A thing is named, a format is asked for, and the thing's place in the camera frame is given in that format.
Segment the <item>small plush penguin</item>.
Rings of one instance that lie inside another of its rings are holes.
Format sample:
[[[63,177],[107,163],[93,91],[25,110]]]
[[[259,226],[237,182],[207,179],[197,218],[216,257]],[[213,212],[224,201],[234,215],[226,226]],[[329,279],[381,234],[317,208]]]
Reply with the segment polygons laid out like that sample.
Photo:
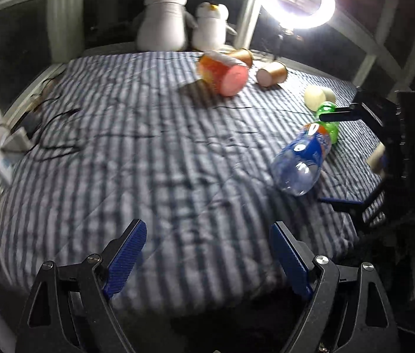
[[[202,2],[196,8],[196,23],[192,31],[192,47],[199,51],[219,50],[225,45],[227,34],[237,32],[228,23],[229,10],[224,4]]]

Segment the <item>large plush penguin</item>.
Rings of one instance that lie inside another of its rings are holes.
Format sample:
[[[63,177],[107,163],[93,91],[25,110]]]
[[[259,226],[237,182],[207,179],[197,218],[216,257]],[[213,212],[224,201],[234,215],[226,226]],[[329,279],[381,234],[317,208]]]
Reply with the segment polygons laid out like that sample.
[[[136,46],[139,51],[183,51],[188,46],[187,28],[197,27],[186,10],[188,0],[145,0],[140,15]]]

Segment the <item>brown paper cup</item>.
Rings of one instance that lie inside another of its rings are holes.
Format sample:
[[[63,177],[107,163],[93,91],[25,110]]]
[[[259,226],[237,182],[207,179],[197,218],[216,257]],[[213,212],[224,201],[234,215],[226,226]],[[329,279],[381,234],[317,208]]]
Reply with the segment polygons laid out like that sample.
[[[281,84],[288,77],[287,67],[280,61],[266,63],[256,73],[257,82],[264,88]]]
[[[245,63],[249,69],[253,66],[254,59],[249,49],[237,49],[227,55]]]

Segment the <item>near brown paper cup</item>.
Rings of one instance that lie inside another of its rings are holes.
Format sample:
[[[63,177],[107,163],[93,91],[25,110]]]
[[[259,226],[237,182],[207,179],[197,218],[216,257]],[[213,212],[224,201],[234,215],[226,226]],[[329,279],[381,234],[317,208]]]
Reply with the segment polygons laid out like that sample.
[[[288,77],[287,67],[280,61],[266,63],[256,73],[257,82],[264,88],[281,84]]]

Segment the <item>black power adapter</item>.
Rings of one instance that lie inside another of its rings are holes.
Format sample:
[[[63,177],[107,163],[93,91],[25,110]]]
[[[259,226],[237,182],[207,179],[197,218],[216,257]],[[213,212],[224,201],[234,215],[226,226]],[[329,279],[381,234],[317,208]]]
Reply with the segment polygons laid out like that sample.
[[[33,112],[33,111],[27,111],[14,125],[14,127],[12,128],[12,131],[16,132],[20,128],[23,128],[26,132],[26,136],[32,139],[34,134],[40,128],[42,122],[43,120],[40,114]]]

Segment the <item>orange pink plastic bottle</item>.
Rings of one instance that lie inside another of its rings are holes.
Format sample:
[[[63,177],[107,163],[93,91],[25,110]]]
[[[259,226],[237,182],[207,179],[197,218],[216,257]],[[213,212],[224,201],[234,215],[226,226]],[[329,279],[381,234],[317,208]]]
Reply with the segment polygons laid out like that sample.
[[[246,85],[249,68],[233,56],[206,51],[198,60],[197,73],[212,92],[223,97],[232,97]]]

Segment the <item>cream paper cup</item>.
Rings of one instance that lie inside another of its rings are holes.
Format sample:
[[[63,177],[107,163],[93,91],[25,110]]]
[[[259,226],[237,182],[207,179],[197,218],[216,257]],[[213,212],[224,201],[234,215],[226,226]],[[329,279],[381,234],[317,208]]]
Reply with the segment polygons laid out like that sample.
[[[304,104],[311,111],[317,111],[319,106],[325,101],[336,103],[336,95],[330,88],[310,85],[306,88],[304,95]]]

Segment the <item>blue label plastic bottle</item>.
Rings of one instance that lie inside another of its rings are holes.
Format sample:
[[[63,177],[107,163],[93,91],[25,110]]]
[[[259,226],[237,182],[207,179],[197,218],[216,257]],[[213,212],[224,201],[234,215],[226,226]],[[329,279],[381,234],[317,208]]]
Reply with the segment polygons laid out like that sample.
[[[331,136],[321,121],[305,125],[271,163],[276,187],[296,197],[308,193],[319,179],[331,147]]]

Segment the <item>green plastic bottle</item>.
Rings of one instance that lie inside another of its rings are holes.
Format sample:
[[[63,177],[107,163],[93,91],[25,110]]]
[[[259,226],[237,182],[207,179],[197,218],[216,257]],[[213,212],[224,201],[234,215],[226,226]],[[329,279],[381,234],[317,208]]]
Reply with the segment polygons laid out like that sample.
[[[328,131],[333,145],[338,141],[339,123],[323,121],[320,119],[320,115],[335,112],[336,108],[337,106],[335,103],[326,100],[319,105],[315,112],[315,119]]]

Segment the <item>black light tripod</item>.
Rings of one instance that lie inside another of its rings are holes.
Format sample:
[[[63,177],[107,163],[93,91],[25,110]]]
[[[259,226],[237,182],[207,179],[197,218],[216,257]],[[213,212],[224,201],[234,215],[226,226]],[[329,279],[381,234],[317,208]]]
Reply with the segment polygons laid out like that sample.
[[[301,35],[295,34],[293,29],[278,27],[277,33],[272,37],[272,43],[268,52],[272,60],[277,61],[280,57],[287,58],[296,54],[303,46],[304,39]]]

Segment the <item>far brown paper cup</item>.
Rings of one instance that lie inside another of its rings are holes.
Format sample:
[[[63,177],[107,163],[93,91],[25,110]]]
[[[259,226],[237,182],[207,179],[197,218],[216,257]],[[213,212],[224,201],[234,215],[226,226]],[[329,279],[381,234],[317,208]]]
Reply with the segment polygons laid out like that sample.
[[[249,49],[237,49],[227,55],[245,63],[249,69],[253,66],[254,59]]]

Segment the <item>blue white striped bedsheet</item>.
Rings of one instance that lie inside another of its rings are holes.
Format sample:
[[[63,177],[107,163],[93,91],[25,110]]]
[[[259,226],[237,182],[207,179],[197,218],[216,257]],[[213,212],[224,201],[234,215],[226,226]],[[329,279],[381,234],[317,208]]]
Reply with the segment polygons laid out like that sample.
[[[79,263],[135,218],[147,242],[114,301],[134,313],[189,314],[278,287],[285,278],[268,237],[278,220],[314,253],[353,249],[350,217],[318,199],[370,194],[379,182],[366,163],[372,132],[340,124],[319,180],[300,198],[276,187],[270,164],[314,118],[303,103],[308,86],[331,88],[340,106],[355,88],[294,70],[281,87],[250,79],[223,98],[199,79],[198,59],[151,52],[66,66],[41,108],[37,145],[0,201],[10,286],[28,292],[43,262]]]

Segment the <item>white power strip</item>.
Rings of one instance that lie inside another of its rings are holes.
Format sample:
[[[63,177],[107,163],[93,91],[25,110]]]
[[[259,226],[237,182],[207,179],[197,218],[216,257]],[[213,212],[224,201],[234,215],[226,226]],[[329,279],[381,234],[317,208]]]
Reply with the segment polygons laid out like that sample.
[[[24,127],[18,128],[0,141],[0,182],[2,184],[11,185],[14,167],[34,146]]]

